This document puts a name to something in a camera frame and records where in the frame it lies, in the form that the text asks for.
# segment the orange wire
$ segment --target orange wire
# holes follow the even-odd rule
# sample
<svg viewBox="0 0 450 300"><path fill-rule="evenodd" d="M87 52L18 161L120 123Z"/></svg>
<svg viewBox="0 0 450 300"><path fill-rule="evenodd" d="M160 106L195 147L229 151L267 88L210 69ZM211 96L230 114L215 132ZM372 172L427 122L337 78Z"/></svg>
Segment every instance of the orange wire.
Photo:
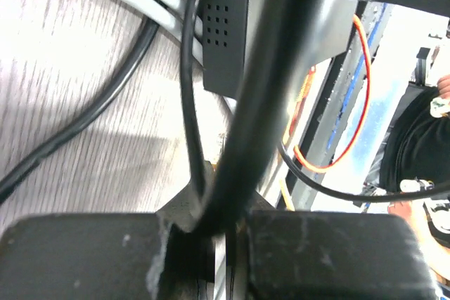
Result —
<svg viewBox="0 0 450 300"><path fill-rule="evenodd" d="M360 19L356 15L353 15L353 23L356 27L356 30L358 31L359 39L361 40L361 44L363 47L363 54L364 54L364 60L365 60L365 64L366 64L366 73L367 73L366 100L364 102L364 108L363 108L363 112L361 114L361 118L359 119L358 127L356 128L356 131L355 131L349 145L345 148L344 152L338 157L337 160L335 160L333 163L331 163L325 167L317 167L314 164L309 163L304 158L302 153L300 152L298 145L296 145L294 147L295 156L298 159L298 161L300 162L300 164L302 166L304 166L305 168L307 168L311 171L317 172L319 174L326 173L331 167L334 167L341 159L343 159L349 153L349 151L353 148L356 139L359 137L359 134L361 133L361 130L362 130L362 126L364 125L364 122L366 121L366 118L367 118L368 106L369 106L370 99L371 99L371 54L368 49L366 33L364 32L363 25L361 24Z"/></svg>
<svg viewBox="0 0 450 300"><path fill-rule="evenodd" d="M291 136L294 132L295 125L297 124L297 120L300 117L300 114L302 112L304 99L307 98L309 94L309 90L311 89L312 82L314 80L314 76L316 75L316 66L311 67L311 69L308 72L307 78L305 79L302 90L300 91L299 96L297 97L296 104L295 104L295 110L294 114L292 115L292 119L289 124L289 136Z"/></svg>

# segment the black metal frame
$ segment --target black metal frame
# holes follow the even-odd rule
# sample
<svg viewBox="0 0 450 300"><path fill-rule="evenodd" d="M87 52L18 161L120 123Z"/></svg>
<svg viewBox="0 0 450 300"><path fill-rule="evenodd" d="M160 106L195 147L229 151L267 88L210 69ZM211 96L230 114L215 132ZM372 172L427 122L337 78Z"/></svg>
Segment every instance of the black metal frame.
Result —
<svg viewBox="0 0 450 300"><path fill-rule="evenodd" d="M227 233L226 298L433 299L437 284L411 238L388 215L254 210ZM2 300L213 297L212 238L157 214L25 219L0 252Z"/></svg>
<svg viewBox="0 0 450 300"><path fill-rule="evenodd" d="M380 17L381 6L382 4L376 2L369 4L361 2L358 5L356 14L361 18L368 36L371 34L369 27L373 28L373 22L377 21ZM370 47L372 55L378 48L391 11L392 6L388 5ZM365 79L365 70L362 70L359 74L359 78L356 80L347 107L340 116L339 124L336 126L336 117L341 111L342 103L347 95L347 89L349 88L356 67L362 57L361 42L357 35L352 35L347 50L351 51L351 53L343 53L336 56L330 64L323 86L319 92L320 94L318 95L312 114L309 118L306 131L300 140L300 149L302 150L302 153L306 154L306 158L311 163L315 163L319 166L328 165L333 159L336 147L338 146L341 135L347 127L350 113ZM334 130L335 135L333 137L333 142L329 145L328 143ZM323 174L315 174L307 170L304 170L304 172L310 178L314 178L318 183L323 180ZM310 189L303 182L297 180L292 172L288 173L286 183L288 185L288 190L292 195L294 205L299 209L310 209L317 192ZM284 209L284 207L284 201L283 199L280 199L277 208Z"/></svg>

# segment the black wire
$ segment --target black wire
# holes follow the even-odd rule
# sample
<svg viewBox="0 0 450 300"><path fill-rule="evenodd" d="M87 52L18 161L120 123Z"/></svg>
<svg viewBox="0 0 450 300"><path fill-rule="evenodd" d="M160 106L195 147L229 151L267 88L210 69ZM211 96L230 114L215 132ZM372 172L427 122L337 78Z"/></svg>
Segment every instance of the black wire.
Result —
<svg viewBox="0 0 450 300"><path fill-rule="evenodd" d="M385 195L385 196L362 196L362 195L353 195L351 193L341 193L339 191L326 188L325 186L313 181L305 175L302 170L294 163L293 159L287 154L286 149L283 143L278 144L278 151L283 158L283 161L288 165L289 170L303 183L308 185L309 187L323 193L324 195L328 195L334 198L338 198L340 200L348 200L350 202L369 202L369 203L388 203L388 202L398 202L401 200L421 200L424 198L433 197L435 195L440 195L442 193L450 192L450 181L436 184L433 189L418 191L415 193L397 193L394 195Z"/></svg>
<svg viewBox="0 0 450 300"><path fill-rule="evenodd" d="M159 28L159 25L150 19L146 18L143 22L144 24L136 43L103 92L100 93L94 102L76 117L74 121L70 122L63 130L59 131L34 149L0 181L0 205L8 199L19 184L22 183L46 157L52 155L68 141L72 140L76 135L85 130L85 128L95 121L95 119L100 116L119 95L150 48Z"/></svg>
<svg viewBox="0 0 450 300"><path fill-rule="evenodd" d="M181 108L183 110L184 131L188 147L191 184L199 199L205 193L205 168L203 149L198 129L197 113L195 112L194 90L192 82L192 44L194 39L194 24L197 17L200 0L187 0L184 14L183 34L180 51L180 87Z"/></svg>
<svg viewBox="0 0 450 300"><path fill-rule="evenodd" d="M197 234L226 231L245 213L283 135L286 108L311 67L334 2L265 0L214 184L202 199Z"/></svg>

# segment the black device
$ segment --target black device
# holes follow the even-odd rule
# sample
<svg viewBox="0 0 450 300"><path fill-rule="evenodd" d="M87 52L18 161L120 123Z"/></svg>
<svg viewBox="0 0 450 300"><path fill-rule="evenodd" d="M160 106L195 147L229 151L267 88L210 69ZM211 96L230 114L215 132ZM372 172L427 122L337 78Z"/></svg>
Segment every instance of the black device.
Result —
<svg viewBox="0 0 450 300"><path fill-rule="evenodd" d="M421 47L417 53L417 65L414 69L415 83L418 86L426 86L428 72L431 68L432 52L428 47Z"/></svg>
<svg viewBox="0 0 450 300"><path fill-rule="evenodd" d="M311 66L347 48L356 0L337 0ZM203 86L229 98L238 97L245 63L255 41L264 0L203 0Z"/></svg>

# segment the wooden floor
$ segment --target wooden floor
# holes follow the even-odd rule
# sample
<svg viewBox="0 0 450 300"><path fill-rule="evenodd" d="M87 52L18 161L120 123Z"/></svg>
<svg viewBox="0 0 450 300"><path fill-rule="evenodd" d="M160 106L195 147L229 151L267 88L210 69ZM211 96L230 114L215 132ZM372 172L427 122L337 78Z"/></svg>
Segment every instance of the wooden floor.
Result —
<svg viewBox="0 0 450 300"><path fill-rule="evenodd" d="M141 20L116 0L0 0L0 176L108 83ZM178 71L179 46L159 33L119 98L0 208L0 233L29 214L153 211L177 193L189 177ZM226 115L199 75L200 132L213 158Z"/></svg>

